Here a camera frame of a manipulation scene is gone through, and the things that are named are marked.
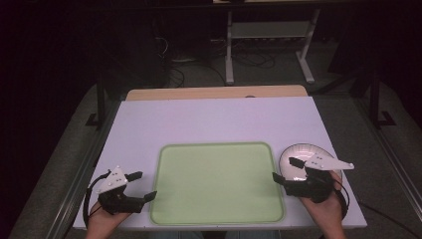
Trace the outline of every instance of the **white plate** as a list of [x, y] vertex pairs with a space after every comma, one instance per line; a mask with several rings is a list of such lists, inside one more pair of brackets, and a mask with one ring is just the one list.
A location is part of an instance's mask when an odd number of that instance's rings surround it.
[[[306, 161], [315, 153], [333, 157], [325, 149], [309, 143], [298, 143], [286, 148], [280, 157], [280, 172], [286, 180], [306, 180], [307, 173], [304, 168], [298, 168], [290, 165], [289, 157], [295, 157]], [[341, 171], [335, 170], [335, 173], [341, 178]]]

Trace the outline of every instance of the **white plastic bracket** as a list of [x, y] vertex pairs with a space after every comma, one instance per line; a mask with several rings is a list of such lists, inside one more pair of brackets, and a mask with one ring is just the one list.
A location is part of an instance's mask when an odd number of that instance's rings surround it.
[[105, 179], [103, 184], [100, 186], [100, 189], [97, 190], [97, 194], [101, 194], [115, 188], [127, 185], [128, 180], [124, 176], [123, 171], [120, 166], [117, 166]]
[[353, 163], [338, 160], [338, 158], [314, 154], [310, 159], [305, 162], [305, 167], [310, 167], [318, 170], [341, 170], [341, 169], [354, 169]]

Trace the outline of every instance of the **green tray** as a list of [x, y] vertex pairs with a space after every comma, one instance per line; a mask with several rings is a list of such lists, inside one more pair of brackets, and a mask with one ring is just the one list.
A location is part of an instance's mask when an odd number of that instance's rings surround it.
[[173, 144], [160, 153], [151, 202], [158, 225], [271, 223], [284, 203], [263, 142]]

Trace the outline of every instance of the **tabletop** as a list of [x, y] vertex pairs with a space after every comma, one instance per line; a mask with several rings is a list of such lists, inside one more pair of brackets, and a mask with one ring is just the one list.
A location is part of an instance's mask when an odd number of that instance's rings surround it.
[[[126, 101], [121, 103], [117, 112], [93, 180], [117, 165], [127, 174], [142, 171], [142, 179], [131, 182], [125, 191], [128, 196], [142, 197], [153, 189], [159, 153], [165, 146], [177, 143], [250, 141], [262, 141], [269, 145], [276, 165], [284, 149], [302, 142], [320, 146], [335, 156], [335, 151], [311, 97]], [[345, 228], [364, 227], [366, 221], [346, 177], [343, 178], [343, 182], [350, 194], [350, 208], [343, 220], [343, 226]], [[150, 220], [150, 208], [147, 203], [141, 213], [130, 216], [120, 225], [120, 228], [237, 230], [315, 227], [299, 200], [287, 196], [284, 190], [282, 193], [286, 207], [285, 218], [274, 223], [176, 227], [156, 225]], [[96, 200], [96, 196], [93, 195], [91, 205]], [[85, 228], [81, 211], [74, 227]]]

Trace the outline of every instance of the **human hand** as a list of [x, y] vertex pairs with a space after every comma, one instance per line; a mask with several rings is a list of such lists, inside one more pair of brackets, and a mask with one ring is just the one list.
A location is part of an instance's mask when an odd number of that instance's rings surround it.
[[[342, 183], [341, 178], [333, 171], [330, 172], [332, 178]], [[341, 190], [341, 184], [334, 182], [334, 188]], [[300, 198], [308, 213], [313, 218], [316, 225], [322, 231], [325, 239], [345, 238], [341, 225], [341, 204], [338, 196], [333, 191], [328, 199], [321, 203], [314, 203], [310, 198]]]
[[118, 213], [111, 215], [97, 202], [90, 212], [87, 239], [108, 238], [114, 229], [124, 221], [131, 213]]

